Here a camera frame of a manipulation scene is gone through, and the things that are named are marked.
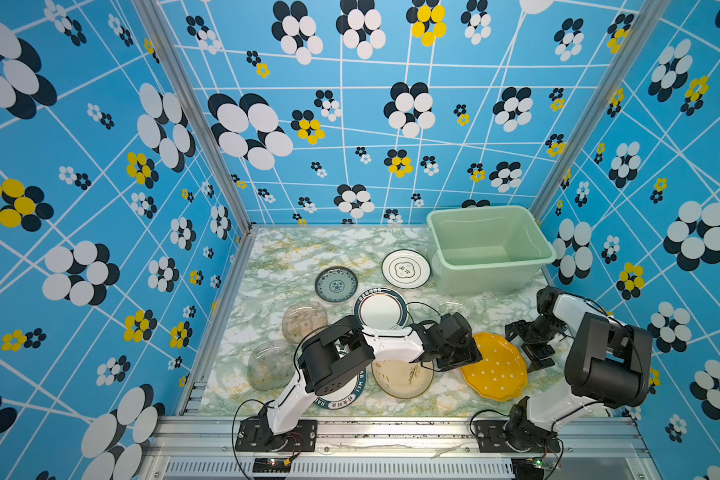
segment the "floral wallpaper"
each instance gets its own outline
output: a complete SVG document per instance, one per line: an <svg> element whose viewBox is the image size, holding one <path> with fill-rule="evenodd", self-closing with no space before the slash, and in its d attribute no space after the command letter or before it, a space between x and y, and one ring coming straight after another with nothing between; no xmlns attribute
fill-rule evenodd
<svg viewBox="0 0 720 480"><path fill-rule="evenodd" d="M0 478L131 478L240 241L128 2L0 3Z"/></svg>
<svg viewBox="0 0 720 480"><path fill-rule="evenodd" d="M720 2L674 0L542 218L557 286L653 335L626 408L664 478L720 480Z"/></svg>
<svg viewBox="0 0 720 480"><path fill-rule="evenodd" d="M258 224L530 206L642 0L159 2Z"/></svg>

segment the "yellow polka dot plate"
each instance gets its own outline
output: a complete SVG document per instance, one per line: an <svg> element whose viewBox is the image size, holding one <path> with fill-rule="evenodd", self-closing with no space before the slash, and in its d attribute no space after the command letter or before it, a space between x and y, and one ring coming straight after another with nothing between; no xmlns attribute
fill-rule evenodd
<svg viewBox="0 0 720 480"><path fill-rule="evenodd" d="M474 340L483 359L461 367L467 384L497 402L519 397L528 384L528 366L518 348L493 333L478 333Z"/></svg>

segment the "light green plastic bin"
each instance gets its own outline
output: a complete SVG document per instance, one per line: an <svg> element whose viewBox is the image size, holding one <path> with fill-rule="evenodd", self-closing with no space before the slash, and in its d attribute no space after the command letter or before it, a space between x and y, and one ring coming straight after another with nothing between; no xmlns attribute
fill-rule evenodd
<svg viewBox="0 0 720 480"><path fill-rule="evenodd" d="M436 210L427 225L427 257L441 295L516 289L556 257L522 206Z"/></svg>

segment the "marble pattern table surface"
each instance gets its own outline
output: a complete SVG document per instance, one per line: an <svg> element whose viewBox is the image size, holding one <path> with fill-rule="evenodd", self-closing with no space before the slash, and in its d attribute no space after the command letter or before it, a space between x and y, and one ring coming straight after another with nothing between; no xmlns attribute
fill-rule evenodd
<svg viewBox="0 0 720 480"><path fill-rule="evenodd" d="M282 314L290 306L316 300L326 307L328 322L352 313L359 293L374 286L390 286L382 275L384 257L394 250L409 249L426 256L427 229L421 226L344 228L260 228L213 364L198 413L231 416L245 399L264 402L277 398L280 389L260 392L247 379L251 352L262 342L282 338ZM329 303L315 293L315 278L329 266L346 266L358 277L358 292L346 302ZM539 273L524 287L502 293L476 296L442 296L430 280L415 290L398 290L407 302L421 301L440 312L461 312L473 332L504 334L504 325L536 317L536 292L547 285ZM436 315L422 305L411 305L416 321ZM538 394L563 376L570 341L555 345L556 365L528 375L523 396ZM459 370L436 373L429 389L416 398L402 400L381 390L367 370L364 392L350 406L328 410L312 405L306 416L470 416L481 408L509 412L512 402L481 398ZM258 406L250 402L240 415L250 415Z"/></svg>

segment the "vented metal panel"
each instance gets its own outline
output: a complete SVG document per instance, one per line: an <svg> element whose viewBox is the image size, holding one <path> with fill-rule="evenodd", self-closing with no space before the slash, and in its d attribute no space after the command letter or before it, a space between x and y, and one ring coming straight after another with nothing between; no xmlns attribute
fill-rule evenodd
<svg viewBox="0 0 720 480"><path fill-rule="evenodd" d="M251 473L251 459L240 461L252 478L514 478L508 458L299 457L288 474ZM165 480L244 478L229 457L172 457Z"/></svg>

